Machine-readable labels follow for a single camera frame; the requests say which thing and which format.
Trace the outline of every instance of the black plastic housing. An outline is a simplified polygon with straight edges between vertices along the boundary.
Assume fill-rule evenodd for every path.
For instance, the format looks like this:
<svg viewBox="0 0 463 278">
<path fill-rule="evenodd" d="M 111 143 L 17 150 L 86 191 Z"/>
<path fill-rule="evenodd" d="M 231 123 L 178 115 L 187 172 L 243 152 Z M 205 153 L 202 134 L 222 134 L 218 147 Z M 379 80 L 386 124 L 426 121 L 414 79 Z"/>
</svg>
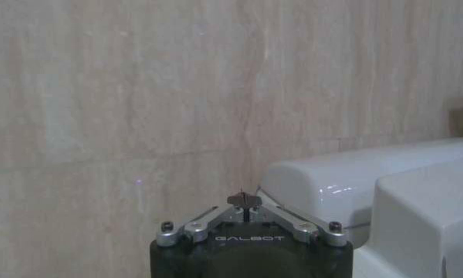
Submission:
<svg viewBox="0 0 463 278">
<path fill-rule="evenodd" d="M 298 242 L 272 223 L 226 222 L 193 244 L 150 244 L 151 278 L 351 278 L 354 249 Z"/>
</svg>

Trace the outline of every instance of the white plastic cover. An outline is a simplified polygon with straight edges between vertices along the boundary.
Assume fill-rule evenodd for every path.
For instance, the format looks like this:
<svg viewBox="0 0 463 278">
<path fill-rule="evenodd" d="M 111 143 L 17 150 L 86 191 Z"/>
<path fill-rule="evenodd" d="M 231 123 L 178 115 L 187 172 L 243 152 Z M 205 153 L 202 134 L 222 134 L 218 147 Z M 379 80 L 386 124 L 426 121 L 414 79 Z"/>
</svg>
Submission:
<svg viewBox="0 0 463 278">
<path fill-rule="evenodd" d="M 379 177 L 462 158 L 463 138 L 334 153 L 274 163 L 261 188 L 279 204 L 351 228 L 370 222 Z"/>
</svg>

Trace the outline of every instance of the beige wall tile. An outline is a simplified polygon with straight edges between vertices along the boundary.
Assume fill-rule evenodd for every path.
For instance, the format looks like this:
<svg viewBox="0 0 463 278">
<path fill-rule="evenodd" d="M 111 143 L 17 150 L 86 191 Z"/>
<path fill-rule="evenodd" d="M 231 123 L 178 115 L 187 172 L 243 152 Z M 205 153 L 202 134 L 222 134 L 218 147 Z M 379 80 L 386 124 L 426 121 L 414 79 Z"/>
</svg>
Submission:
<svg viewBox="0 0 463 278">
<path fill-rule="evenodd" d="M 0 0 L 0 278 L 146 277 L 267 165 L 463 136 L 463 0 Z"/>
<path fill-rule="evenodd" d="M 241 150 L 0 173 L 0 277 L 146 277 L 159 222 L 249 184 Z"/>
</svg>

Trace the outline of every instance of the white toilet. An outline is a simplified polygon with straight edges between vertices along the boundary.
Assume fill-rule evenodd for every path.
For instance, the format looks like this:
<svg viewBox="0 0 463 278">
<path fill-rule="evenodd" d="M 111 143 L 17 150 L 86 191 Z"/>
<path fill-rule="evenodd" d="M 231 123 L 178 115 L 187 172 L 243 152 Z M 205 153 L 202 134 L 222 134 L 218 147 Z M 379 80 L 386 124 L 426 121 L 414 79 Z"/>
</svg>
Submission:
<svg viewBox="0 0 463 278">
<path fill-rule="evenodd" d="M 354 277 L 463 277 L 463 138 L 275 163 L 258 195 L 342 223 Z"/>
</svg>

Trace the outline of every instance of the bolt head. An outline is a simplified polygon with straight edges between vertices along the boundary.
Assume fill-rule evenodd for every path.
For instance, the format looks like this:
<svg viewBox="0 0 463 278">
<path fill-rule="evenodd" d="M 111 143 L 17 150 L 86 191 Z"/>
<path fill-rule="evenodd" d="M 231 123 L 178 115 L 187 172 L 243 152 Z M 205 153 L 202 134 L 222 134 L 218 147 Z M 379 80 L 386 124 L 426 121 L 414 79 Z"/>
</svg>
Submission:
<svg viewBox="0 0 463 278">
<path fill-rule="evenodd" d="M 161 223 L 161 232 L 170 232 L 173 231 L 174 225 L 171 221 L 165 221 Z"/>
<path fill-rule="evenodd" d="M 339 222 L 330 222 L 330 232 L 332 233 L 340 233 L 343 226 Z"/>
</svg>

